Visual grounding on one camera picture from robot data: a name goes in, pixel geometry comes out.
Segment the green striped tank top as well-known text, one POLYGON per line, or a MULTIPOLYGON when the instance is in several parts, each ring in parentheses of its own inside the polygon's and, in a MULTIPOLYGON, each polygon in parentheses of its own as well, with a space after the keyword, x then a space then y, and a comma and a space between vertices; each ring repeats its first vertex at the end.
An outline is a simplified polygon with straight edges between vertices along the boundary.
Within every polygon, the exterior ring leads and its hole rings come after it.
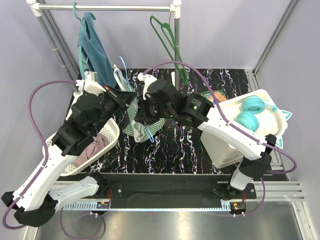
MULTIPOLYGON (((115 64, 113 65, 113 76, 122 92, 137 93, 130 85, 129 81, 123 76, 121 70, 115 64)), ((161 118, 153 124, 145 125, 143 123, 135 121, 137 113, 138 100, 134 99, 126 110, 126 127, 124 128, 124 133, 133 137, 136 143, 143 143, 147 140, 154 142, 154 135, 157 131, 163 128, 166 120, 164 118, 161 118)))

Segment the pink tank top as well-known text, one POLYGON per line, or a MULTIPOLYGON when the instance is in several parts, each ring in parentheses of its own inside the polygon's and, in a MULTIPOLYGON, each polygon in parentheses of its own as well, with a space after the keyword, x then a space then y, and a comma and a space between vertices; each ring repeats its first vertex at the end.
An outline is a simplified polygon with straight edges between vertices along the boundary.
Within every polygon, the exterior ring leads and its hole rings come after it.
POLYGON ((87 146, 71 164, 78 168, 98 152, 103 150, 108 144, 108 139, 103 134, 99 133, 97 136, 93 137, 93 142, 89 146, 87 146))

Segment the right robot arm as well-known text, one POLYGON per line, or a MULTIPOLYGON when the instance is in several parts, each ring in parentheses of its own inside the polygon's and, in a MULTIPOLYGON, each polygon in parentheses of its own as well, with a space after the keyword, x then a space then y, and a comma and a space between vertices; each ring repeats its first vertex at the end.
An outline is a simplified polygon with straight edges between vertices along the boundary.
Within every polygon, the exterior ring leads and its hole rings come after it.
POLYGON ((256 137, 238 123, 225 120, 218 105, 200 94, 183 96, 171 80, 148 75, 141 82, 144 87, 136 121, 149 125, 160 119, 172 119, 216 136, 243 154, 227 185, 230 197, 239 198, 252 179, 261 178, 268 171, 276 143, 274 135, 256 137))

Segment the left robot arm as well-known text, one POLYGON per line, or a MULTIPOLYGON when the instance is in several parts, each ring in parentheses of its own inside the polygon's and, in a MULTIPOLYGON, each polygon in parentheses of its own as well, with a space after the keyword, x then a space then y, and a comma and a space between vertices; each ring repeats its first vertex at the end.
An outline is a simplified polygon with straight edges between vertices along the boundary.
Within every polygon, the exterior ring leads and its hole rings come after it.
POLYGON ((52 186, 66 167, 87 148, 94 137, 116 113, 127 110, 137 97, 134 92, 106 90, 100 94, 85 93, 71 106, 72 114, 45 146, 45 157, 29 179, 16 191, 5 192, 1 200, 15 209, 19 227, 40 227, 57 211, 89 196, 103 198, 108 181, 99 173, 53 190, 52 186))

